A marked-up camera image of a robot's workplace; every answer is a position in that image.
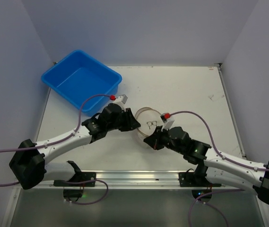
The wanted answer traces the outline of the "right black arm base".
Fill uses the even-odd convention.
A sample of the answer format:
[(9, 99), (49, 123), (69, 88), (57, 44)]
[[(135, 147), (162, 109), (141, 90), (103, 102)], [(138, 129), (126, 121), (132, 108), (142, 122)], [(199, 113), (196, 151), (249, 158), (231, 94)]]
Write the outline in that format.
[(178, 173), (178, 180), (180, 187), (198, 187), (201, 189), (191, 189), (192, 196), (196, 199), (197, 197), (212, 192), (213, 187), (221, 187), (220, 183), (210, 183), (206, 179), (207, 167), (203, 164), (197, 165), (196, 169), (188, 169), (185, 172)]

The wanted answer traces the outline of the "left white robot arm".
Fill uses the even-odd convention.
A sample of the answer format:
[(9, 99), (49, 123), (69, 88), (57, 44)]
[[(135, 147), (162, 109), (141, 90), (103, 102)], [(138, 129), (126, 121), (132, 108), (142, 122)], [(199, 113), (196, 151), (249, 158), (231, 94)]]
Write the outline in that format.
[(88, 178), (75, 162), (54, 163), (53, 160), (77, 147), (104, 138), (110, 131), (133, 131), (140, 126), (130, 108), (111, 103), (74, 130), (42, 142), (23, 141), (9, 167), (25, 190), (49, 180), (61, 181), (63, 185), (84, 182)]

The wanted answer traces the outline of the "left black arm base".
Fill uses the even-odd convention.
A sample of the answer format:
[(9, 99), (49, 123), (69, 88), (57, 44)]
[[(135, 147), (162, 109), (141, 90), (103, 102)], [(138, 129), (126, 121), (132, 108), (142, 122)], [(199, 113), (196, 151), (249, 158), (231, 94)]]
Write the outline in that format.
[(79, 189), (64, 189), (63, 197), (68, 201), (77, 202), (84, 195), (84, 187), (94, 187), (95, 182), (78, 184), (79, 182), (95, 180), (96, 172), (82, 172), (81, 169), (75, 164), (74, 161), (67, 161), (73, 168), (74, 174), (69, 180), (55, 180), (53, 185), (55, 187), (72, 187), (77, 186)]

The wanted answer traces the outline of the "round beige mesh laundry bag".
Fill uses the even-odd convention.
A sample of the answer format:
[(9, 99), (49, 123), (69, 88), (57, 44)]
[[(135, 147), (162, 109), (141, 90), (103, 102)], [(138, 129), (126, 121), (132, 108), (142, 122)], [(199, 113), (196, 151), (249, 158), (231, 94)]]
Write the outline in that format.
[(142, 107), (137, 110), (135, 119), (140, 123), (132, 137), (143, 148), (151, 149), (151, 147), (144, 142), (144, 139), (153, 134), (157, 126), (163, 126), (161, 113), (150, 107)]

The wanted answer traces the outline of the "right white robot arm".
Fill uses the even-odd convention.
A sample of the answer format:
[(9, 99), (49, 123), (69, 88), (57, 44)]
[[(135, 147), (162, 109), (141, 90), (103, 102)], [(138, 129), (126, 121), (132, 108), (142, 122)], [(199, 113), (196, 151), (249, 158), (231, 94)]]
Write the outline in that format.
[(234, 157), (209, 144), (192, 139), (181, 127), (165, 130), (160, 126), (144, 139), (154, 150), (175, 151), (196, 165), (196, 176), (210, 184), (224, 184), (250, 191), (269, 205), (269, 162), (257, 163)]

